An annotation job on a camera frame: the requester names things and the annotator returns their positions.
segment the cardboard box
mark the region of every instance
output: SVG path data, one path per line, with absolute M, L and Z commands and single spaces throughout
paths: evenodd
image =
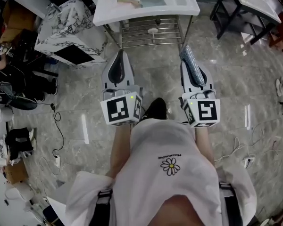
M 36 15 L 13 0 L 8 0 L 0 15 L 0 43 L 12 42 L 23 29 L 33 31 Z
M 11 183 L 15 184 L 24 181 L 28 178 L 28 174 L 24 165 L 23 160 L 19 163 L 12 165 L 7 165 L 4 167 L 6 179 Z

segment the faucet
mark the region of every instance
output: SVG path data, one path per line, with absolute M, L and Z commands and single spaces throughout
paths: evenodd
M 62 11 L 56 4 L 54 4 L 53 2 L 51 4 L 49 4 L 47 6 L 47 8 L 49 8 L 49 13 L 52 11 L 52 10 L 56 10 L 58 11 L 59 13 Z

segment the white bucket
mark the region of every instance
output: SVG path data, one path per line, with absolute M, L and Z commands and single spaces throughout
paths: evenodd
M 0 107 L 0 122 L 8 122 L 13 118 L 13 111 L 8 107 Z

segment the metal rack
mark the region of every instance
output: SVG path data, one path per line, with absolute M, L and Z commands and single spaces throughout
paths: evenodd
M 192 17 L 190 17 L 185 35 L 183 34 L 179 17 L 172 15 L 130 19 L 125 23 L 120 21 L 118 41 L 110 28 L 107 25 L 104 27 L 119 48 L 178 44 L 179 49 L 181 49 L 189 36 Z M 149 29 L 153 28 L 157 29 L 157 32 L 149 33 Z

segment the white t-shirt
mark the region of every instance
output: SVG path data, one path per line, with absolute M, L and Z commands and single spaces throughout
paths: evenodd
M 204 225 L 221 226 L 218 175 L 192 132 L 175 121 L 140 122 L 132 130 L 131 155 L 115 181 L 78 173 L 67 200 L 69 225 L 88 226 L 98 192 L 112 187 L 110 226 L 147 226 L 174 195 L 185 195 Z
M 8 149 L 4 140 L 0 140 L 0 166 L 6 166 L 6 160 L 8 158 Z

